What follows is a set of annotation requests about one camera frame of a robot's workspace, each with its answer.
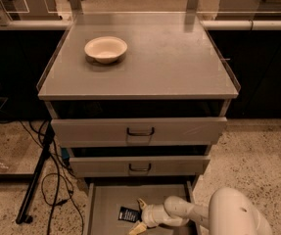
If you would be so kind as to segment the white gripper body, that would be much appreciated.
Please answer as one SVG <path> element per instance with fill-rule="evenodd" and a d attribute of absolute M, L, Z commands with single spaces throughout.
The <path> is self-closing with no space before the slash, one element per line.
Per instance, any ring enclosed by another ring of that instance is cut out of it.
<path fill-rule="evenodd" d="M 166 224 L 169 215 L 162 204 L 148 205 L 142 210 L 141 218 L 147 227 L 152 228 Z"/>

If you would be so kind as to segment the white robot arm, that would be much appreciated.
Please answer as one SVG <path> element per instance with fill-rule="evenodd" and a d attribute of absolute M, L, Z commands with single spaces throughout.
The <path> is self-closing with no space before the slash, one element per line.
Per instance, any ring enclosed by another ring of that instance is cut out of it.
<path fill-rule="evenodd" d="M 184 226 L 189 221 L 205 227 L 210 235 L 273 235 L 264 215 L 244 194 L 229 187 L 216 190 L 207 207 L 177 196 L 169 196 L 158 205 L 149 205 L 142 199 L 138 199 L 138 204 L 141 220 L 128 235 L 139 235 L 162 224 Z"/>

